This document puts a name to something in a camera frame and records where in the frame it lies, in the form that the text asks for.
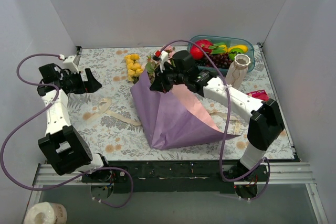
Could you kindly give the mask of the pink rose stem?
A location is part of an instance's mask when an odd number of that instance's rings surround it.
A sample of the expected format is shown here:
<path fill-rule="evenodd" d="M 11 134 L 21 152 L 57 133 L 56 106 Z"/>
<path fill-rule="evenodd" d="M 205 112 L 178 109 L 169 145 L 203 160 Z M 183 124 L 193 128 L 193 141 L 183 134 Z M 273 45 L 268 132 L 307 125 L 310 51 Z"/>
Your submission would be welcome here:
<path fill-rule="evenodd" d="M 155 80 L 155 70 L 159 66 L 159 63 L 153 59 L 152 55 L 148 55 L 146 58 L 145 70 L 148 73 L 150 82 L 153 83 Z"/>
<path fill-rule="evenodd" d="M 175 54 L 175 47 L 167 46 L 164 51 L 168 53 L 168 60 L 170 61 Z"/>

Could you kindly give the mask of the cream printed ribbon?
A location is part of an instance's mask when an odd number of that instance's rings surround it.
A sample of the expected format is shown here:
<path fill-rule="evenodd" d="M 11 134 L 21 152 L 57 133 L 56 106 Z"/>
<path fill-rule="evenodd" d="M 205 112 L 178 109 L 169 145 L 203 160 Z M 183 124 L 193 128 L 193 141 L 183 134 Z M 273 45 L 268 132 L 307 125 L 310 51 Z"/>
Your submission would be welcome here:
<path fill-rule="evenodd" d="M 93 112 L 90 117 L 88 117 L 86 119 L 86 122 L 89 124 L 97 119 L 99 119 L 103 114 L 107 114 L 119 121 L 122 121 L 124 123 L 127 124 L 131 124 L 134 126 L 140 126 L 142 125 L 142 123 L 140 121 L 136 121 L 136 120 L 132 120 L 130 118 L 126 118 L 124 116 L 122 116 L 121 114 L 118 114 L 116 112 L 113 112 L 112 110 L 109 110 L 109 107 L 112 104 L 112 100 L 110 98 L 103 98 L 102 100 L 100 100 L 99 104 L 97 107 L 95 107 L 95 112 Z M 225 119 L 227 116 L 227 113 L 223 113 L 223 112 L 219 112 L 219 111 L 209 111 L 208 110 L 209 115 L 211 116 L 219 116 L 220 118 Z M 236 118 L 235 116 L 233 116 L 232 118 L 230 118 L 230 121 L 234 122 L 234 134 L 238 134 L 240 132 L 240 127 L 241 127 L 241 123 L 239 121 L 238 118 Z"/>

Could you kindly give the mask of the purple and pink wrapping paper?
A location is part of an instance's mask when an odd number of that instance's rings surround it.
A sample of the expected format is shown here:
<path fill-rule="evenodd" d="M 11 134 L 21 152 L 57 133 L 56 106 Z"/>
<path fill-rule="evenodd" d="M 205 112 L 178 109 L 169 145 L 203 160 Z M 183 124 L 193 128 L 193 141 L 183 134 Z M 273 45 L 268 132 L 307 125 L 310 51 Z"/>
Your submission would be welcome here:
<path fill-rule="evenodd" d="M 223 132 L 186 86 L 174 86 L 168 93 L 151 91 L 150 86 L 149 76 L 143 72 L 131 94 L 151 148 L 168 150 L 223 139 Z"/>

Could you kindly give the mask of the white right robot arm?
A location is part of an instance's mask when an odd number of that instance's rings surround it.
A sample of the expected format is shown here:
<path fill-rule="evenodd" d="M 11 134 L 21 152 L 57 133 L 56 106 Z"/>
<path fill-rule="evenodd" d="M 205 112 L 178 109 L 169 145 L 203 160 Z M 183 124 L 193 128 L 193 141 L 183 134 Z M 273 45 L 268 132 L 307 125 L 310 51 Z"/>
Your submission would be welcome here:
<path fill-rule="evenodd" d="M 285 128 L 278 103 L 273 99 L 263 101 L 250 97 L 223 84 L 216 73 L 199 70 L 186 50 L 175 53 L 172 63 L 166 51 L 157 51 L 153 59 L 159 65 L 150 90 L 167 93 L 174 85 L 183 84 L 190 91 L 226 106 L 229 112 L 233 111 L 248 123 L 249 145 L 231 175 L 251 180 L 266 150 Z"/>

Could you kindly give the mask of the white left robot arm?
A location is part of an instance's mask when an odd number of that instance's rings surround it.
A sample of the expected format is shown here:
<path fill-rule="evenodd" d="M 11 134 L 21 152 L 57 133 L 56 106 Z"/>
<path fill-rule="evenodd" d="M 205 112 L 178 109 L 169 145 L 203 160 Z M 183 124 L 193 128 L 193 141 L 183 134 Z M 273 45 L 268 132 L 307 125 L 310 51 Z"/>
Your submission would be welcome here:
<path fill-rule="evenodd" d="M 60 69 L 54 63 L 39 67 L 39 71 L 42 80 L 37 92 L 47 108 L 47 128 L 38 145 L 47 161 L 58 175 L 93 170 L 98 181 L 108 181 L 112 170 L 106 158 L 92 152 L 71 125 L 68 113 L 69 94 L 94 93 L 102 87 L 101 83 L 89 68 L 85 69 L 86 81 L 80 72 L 72 72 L 69 68 Z"/>

